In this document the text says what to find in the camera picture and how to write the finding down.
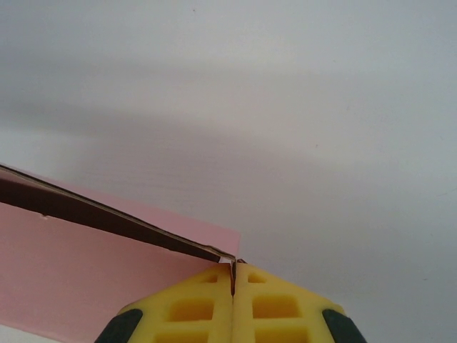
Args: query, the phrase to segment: black rubber grip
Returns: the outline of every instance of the black rubber grip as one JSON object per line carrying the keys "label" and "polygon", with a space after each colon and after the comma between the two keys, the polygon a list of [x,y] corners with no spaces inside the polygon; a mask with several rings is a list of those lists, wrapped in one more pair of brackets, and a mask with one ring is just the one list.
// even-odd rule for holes
{"label": "black rubber grip", "polygon": [[335,343],[366,343],[351,318],[333,309],[323,310],[322,315]]}
{"label": "black rubber grip", "polygon": [[128,343],[142,316],[143,312],[140,309],[131,309],[115,316],[95,343]]}

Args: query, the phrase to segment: brown cardboard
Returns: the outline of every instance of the brown cardboard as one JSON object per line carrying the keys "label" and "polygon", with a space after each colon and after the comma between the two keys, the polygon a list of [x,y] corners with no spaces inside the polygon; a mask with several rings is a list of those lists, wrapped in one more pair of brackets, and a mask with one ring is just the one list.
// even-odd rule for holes
{"label": "brown cardboard", "polygon": [[175,252],[218,262],[234,255],[172,234],[125,212],[64,189],[23,171],[0,165],[0,202],[83,224]]}

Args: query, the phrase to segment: white wall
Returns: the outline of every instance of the white wall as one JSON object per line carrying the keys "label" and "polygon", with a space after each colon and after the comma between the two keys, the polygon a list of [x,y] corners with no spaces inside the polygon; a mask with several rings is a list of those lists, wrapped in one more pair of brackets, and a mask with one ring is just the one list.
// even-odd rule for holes
{"label": "white wall", "polygon": [[117,2],[1,5],[0,161],[239,229],[371,343],[454,342],[455,4]]}

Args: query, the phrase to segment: yellow foam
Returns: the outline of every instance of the yellow foam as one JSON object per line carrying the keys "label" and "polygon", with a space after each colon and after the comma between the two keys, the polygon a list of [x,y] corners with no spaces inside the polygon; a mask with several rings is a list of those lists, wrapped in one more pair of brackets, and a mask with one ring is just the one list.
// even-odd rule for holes
{"label": "yellow foam", "polygon": [[119,314],[143,312],[129,343],[229,343],[232,301],[230,266],[218,264]]}
{"label": "yellow foam", "polygon": [[322,316],[343,309],[249,264],[239,264],[232,343],[334,343]]}
{"label": "yellow foam", "polygon": [[237,269],[234,297],[230,266],[218,264],[124,307],[143,312],[128,343],[334,343],[322,311],[340,306],[250,264]]}

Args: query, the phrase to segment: yellow tool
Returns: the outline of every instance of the yellow tool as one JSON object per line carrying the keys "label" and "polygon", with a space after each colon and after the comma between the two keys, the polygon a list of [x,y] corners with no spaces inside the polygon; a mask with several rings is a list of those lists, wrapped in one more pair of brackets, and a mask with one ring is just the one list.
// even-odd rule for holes
{"label": "yellow tool", "polygon": [[124,307],[95,343],[366,340],[337,304],[250,264],[235,263],[218,264]]}

